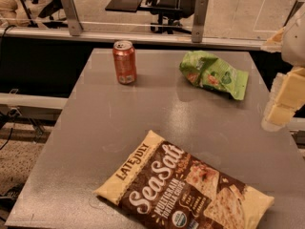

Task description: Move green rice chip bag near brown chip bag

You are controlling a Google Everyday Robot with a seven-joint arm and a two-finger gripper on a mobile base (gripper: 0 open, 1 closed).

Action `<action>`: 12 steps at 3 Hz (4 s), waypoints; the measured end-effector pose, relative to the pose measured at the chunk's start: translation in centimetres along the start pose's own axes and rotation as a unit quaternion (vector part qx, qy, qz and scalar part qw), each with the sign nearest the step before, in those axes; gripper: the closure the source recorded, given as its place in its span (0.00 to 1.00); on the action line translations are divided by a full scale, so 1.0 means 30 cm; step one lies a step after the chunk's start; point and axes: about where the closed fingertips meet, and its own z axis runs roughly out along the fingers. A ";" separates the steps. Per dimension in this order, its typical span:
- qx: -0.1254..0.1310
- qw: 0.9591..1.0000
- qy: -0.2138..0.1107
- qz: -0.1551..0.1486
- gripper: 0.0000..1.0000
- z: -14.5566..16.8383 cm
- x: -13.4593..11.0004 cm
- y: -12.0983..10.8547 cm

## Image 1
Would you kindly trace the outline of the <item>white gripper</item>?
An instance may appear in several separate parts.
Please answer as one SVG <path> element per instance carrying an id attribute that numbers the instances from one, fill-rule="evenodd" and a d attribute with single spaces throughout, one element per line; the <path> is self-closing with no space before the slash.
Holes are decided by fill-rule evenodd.
<path id="1" fill-rule="evenodd" d="M 281 52 L 282 59 L 293 67 L 288 73 L 278 73 L 270 90 L 261 127 L 277 132 L 305 105 L 305 5 L 260 47 L 264 52 Z"/>

